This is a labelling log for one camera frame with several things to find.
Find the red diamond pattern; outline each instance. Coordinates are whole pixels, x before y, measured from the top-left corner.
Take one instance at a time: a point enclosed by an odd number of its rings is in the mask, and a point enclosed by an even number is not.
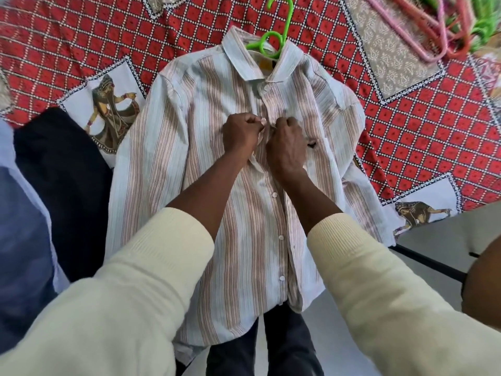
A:
[[[344,1],[295,5],[289,37],[365,108],[356,152],[381,201],[444,172],[453,174],[463,209],[499,199],[499,130],[473,61],[446,63],[443,78],[381,103]],[[258,35],[282,31],[287,11],[283,2],[268,11],[265,0],[187,0],[151,19],[140,0],[11,0],[0,7],[0,66],[15,103],[6,118],[28,122],[125,55],[148,89],[172,58],[219,44],[232,25]]]

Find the cream sweater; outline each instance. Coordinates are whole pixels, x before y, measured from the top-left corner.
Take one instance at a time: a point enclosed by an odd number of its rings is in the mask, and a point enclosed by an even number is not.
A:
[[[308,247],[360,350],[383,375],[501,373],[501,333],[454,311],[348,215],[318,223]],[[213,252],[192,216],[165,208],[94,278],[56,298],[5,376],[174,375],[171,340]]]

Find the floor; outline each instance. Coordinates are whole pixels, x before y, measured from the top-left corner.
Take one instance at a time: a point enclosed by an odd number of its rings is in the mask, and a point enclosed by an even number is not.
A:
[[[501,234],[501,202],[464,213],[445,221],[417,228],[403,235],[399,243],[456,269],[467,271],[474,261],[468,252],[481,252]],[[460,310],[459,282],[397,254],[455,309]],[[326,376],[378,376],[379,372],[354,344],[334,300],[324,292],[304,313],[318,358]],[[188,368],[185,376],[205,374],[207,351]],[[258,334],[255,375],[267,371],[266,339],[262,322]]]

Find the black metal bar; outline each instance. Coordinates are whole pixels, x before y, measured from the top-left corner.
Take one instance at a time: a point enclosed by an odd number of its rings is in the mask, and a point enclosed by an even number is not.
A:
[[[436,270],[437,272],[442,273],[443,275],[452,278],[453,280],[463,282],[467,276],[465,272],[459,271],[457,269],[454,269],[453,267],[450,267],[448,265],[442,264],[439,261],[430,259],[429,257],[423,256],[421,253],[414,252],[410,250],[409,248],[406,248],[404,246],[401,246],[399,244],[395,246],[390,247],[392,250],[395,252],[398,252],[409,259],[413,259],[417,261],[420,264],[423,264],[433,270]]]

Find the shirt placket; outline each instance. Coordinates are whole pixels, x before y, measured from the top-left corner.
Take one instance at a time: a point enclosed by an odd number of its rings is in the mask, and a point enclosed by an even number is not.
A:
[[[258,103],[258,110],[260,111],[262,117],[265,117],[269,123],[274,124],[275,121],[280,117],[279,110],[277,108],[277,98],[275,96],[276,89],[273,83],[267,83],[263,81],[258,85],[258,93],[260,95],[260,100]],[[275,233],[278,239],[278,253],[279,253],[279,269],[276,277],[279,280],[280,289],[280,299],[281,301],[286,301],[288,298],[288,284],[289,284],[289,238],[287,236],[287,221],[285,219],[284,206],[282,205],[281,195],[283,193],[278,188],[279,186],[273,181],[269,167],[266,162],[266,141],[267,137],[264,137],[263,142],[260,145],[259,159],[258,162],[263,166],[266,175],[266,187],[270,195],[272,202],[273,213],[277,222],[278,231]]]

